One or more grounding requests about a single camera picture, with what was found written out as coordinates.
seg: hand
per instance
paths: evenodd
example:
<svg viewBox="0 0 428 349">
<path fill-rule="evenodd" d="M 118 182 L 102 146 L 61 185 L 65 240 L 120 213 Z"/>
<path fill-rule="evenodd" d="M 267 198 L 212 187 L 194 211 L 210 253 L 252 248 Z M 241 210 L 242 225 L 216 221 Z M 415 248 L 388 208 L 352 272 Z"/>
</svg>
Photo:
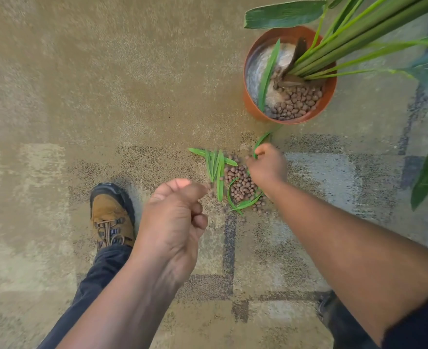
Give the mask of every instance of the hand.
<svg viewBox="0 0 428 349">
<path fill-rule="evenodd" d="M 277 148 L 263 143 L 255 150 L 258 159 L 247 158 L 246 165 L 255 184 L 268 193 L 269 186 L 287 181 L 287 161 Z"/>
<path fill-rule="evenodd" d="M 204 185 L 187 179 L 165 182 L 154 191 L 141 216 L 133 252 L 168 261 L 179 286 L 196 265 L 198 240 L 207 227 L 198 200 L 206 193 Z"/>
</svg>

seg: brown hiking boot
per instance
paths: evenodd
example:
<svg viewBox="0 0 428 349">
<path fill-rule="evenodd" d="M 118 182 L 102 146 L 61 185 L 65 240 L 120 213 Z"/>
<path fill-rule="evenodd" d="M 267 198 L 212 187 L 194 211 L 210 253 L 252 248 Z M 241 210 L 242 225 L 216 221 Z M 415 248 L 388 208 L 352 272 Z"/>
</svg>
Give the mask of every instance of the brown hiking boot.
<svg viewBox="0 0 428 349">
<path fill-rule="evenodd" d="M 135 244 L 135 213 L 132 200 L 120 187 L 110 182 L 97 184 L 90 195 L 91 224 L 98 251 L 110 245 Z"/>
</svg>

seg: forearm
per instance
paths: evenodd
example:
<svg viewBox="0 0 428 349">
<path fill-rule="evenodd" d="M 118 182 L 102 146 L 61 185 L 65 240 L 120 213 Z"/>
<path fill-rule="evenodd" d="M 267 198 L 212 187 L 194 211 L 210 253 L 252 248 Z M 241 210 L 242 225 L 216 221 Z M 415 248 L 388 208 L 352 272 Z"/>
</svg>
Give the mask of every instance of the forearm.
<svg viewBox="0 0 428 349">
<path fill-rule="evenodd" d="M 275 184 L 268 195 L 376 342 L 428 298 L 428 248 L 286 183 Z"/>
<path fill-rule="evenodd" d="M 177 289 L 163 259 L 132 255 L 58 349 L 148 348 Z"/>
</svg>

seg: pant leg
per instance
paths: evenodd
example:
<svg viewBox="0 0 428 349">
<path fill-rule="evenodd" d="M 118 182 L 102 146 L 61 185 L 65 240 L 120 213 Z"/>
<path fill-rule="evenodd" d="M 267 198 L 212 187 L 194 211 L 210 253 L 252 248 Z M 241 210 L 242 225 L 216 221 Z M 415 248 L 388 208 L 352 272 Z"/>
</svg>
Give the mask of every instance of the pant leg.
<svg viewBox="0 0 428 349">
<path fill-rule="evenodd" d="M 333 291 L 319 311 L 322 322 L 334 337 L 334 349 L 379 348 Z"/>
<path fill-rule="evenodd" d="M 132 248 L 111 245 L 101 249 L 86 277 L 78 286 L 72 305 L 59 318 L 54 328 L 43 339 L 38 349 L 54 349 L 80 316 L 91 305 L 128 260 Z"/>
</svg>

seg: orange plant pot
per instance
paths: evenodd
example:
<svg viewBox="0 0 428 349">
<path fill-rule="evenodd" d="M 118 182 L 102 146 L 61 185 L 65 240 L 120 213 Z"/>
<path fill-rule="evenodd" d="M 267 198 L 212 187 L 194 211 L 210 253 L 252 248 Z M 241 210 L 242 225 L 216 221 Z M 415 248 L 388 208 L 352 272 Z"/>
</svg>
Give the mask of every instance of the orange plant pot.
<svg viewBox="0 0 428 349">
<path fill-rule="evenodd" d="M 245 66 L 243 67 L 243 101 L 245 102 L 246 110 L 257 120 L 260 121 L 271 121 L 277 124 L 283 125 L 294 125 L 306 122 L 311 120 L 313 117 L 319 115 L 329 104 L 330 100 L 334 96 L 335 88 L 337 86 L 337 77 L 328 78 L 324 83 L 322 89 L 322 98 L 317 103 L 316 109 L 312 110 L 300 118 L 291 119 L 291 120 L 275 120 L 268 117 L 265 113 L 259 110 L 256 103 L 253 101 L 252 97 L 248 93 L 248 89 L 246 86 L 246 73 L 248 70 L 248 65 L 250 64 L 250 60 L 252 55 L 259 49 L 264 48 L 266 46 L 274 45 L 277 39 L 280 38 L 281 43 L 289 43 L 296 44 L 300 37 L 304 37 L 306 39 L 307 44 L 312 44 L 314 40 L 316 32 L 303 26 L 297 26 L 293 28 L 274 28 L 270 29 L 261 35 L 258 40 L 255 41 L 253 46 L 245 60 Z M 320 36 L 317 43 L 319 44 L 322 41 L 322 37 Z"/>
</svg>

